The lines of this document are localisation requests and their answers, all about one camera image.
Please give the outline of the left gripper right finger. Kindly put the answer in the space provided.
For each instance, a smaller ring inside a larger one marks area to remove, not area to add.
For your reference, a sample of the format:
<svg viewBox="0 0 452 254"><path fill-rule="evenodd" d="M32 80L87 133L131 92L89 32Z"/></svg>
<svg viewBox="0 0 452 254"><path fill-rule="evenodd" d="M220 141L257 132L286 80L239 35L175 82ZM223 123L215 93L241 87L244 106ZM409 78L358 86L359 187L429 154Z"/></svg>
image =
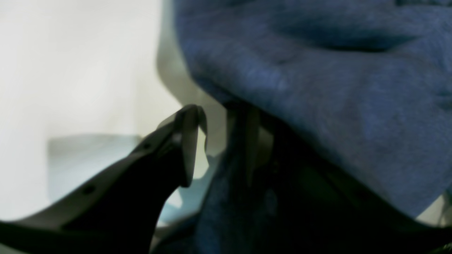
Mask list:
<svg viewBox="0 0 452 254"><path fill-rule="evenodd" d="M329 163L292 130L257 108L227 111L241 142L238 188L265 220L273 254L450 254L451 226L412 219Z"/></svg>

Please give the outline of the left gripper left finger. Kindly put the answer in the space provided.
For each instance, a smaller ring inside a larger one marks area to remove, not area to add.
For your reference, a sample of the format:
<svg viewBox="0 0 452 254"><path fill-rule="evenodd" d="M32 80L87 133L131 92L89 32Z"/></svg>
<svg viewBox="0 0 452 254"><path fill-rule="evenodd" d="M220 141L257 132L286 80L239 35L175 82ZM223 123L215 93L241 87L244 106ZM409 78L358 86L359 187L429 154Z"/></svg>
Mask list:
<svg viewBox="0 0 452 254"><path fill-rule="evenodd" d="M48 208L1 222L1 243L28 254L147 254L166 200L194 175L202 107L188 105Z"/></svg>

